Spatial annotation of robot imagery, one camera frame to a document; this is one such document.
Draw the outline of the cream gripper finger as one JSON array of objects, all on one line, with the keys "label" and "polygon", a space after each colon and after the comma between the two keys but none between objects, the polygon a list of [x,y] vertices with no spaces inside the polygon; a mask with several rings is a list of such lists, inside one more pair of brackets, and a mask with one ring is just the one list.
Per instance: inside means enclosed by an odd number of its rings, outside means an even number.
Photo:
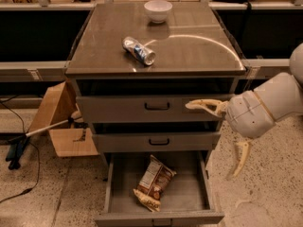
[{"label": "cream gripper finger", "polygon": [[227,106],[227,101],[218,99],[195,99],[186,104],[186,108],[189,110],[204,110],[217,117],[225,114]]},{"label": "cream gripper finger", "polygon": [[238,160],[237,166],[232,174],[233,177],[237,177],[241,173],[243,167],[245,166],[246,161],[250,154],[251,142],[250,141],[237,142],[236,149],[241,150],[241,157]]}]

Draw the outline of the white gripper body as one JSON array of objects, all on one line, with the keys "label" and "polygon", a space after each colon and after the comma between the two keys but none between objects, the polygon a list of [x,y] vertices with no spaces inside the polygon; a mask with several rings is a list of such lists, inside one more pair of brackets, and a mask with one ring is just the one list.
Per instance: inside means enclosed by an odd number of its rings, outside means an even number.
[{"label": "white gripper body", "polygon": [[253,91],[229,100],[225,120],[233,131],[248,138],[259,138],[276,124]]}]

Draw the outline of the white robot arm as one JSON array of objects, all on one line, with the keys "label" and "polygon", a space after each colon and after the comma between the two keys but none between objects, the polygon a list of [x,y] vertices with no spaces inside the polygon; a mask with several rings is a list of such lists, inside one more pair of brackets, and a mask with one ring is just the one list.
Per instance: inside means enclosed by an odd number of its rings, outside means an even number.
[{"label": "white robot arm", "polygon": [[189,110],[205,110],[223,117],[231,129],[245,138],[241,159],[232,171],[236,177],[243,169],[252,145],[265,132],[293,114],[303,114],[303,44],[292,53],[290,73],[281,72],[254,90],[233,96],[229,101],[196,99],[186,104]]}]

